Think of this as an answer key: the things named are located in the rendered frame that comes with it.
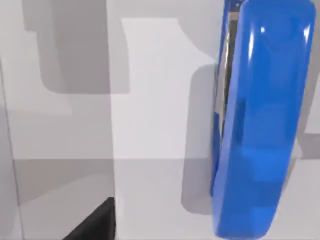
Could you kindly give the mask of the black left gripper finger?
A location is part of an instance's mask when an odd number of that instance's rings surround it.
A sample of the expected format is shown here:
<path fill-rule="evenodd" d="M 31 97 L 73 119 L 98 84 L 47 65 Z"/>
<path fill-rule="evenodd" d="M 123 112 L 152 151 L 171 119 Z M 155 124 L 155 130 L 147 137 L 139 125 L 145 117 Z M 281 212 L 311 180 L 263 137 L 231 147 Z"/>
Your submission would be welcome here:
<path fill-rule="evenodd" d="M 108 197 L 62 240 L 115 240 L 115 198 Z"/>

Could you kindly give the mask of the blue stapler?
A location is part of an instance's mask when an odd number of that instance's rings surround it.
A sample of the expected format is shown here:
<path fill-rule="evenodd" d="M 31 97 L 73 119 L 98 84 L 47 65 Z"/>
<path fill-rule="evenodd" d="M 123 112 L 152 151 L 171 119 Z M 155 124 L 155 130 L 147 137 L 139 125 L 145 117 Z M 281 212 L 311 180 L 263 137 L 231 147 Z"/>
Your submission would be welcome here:
<path fill-rule="evenodd" d="M 288 177 L 316 22 L 313 0 L 224 0 L 214 82 L 214 234 L 258 240 Z"/>

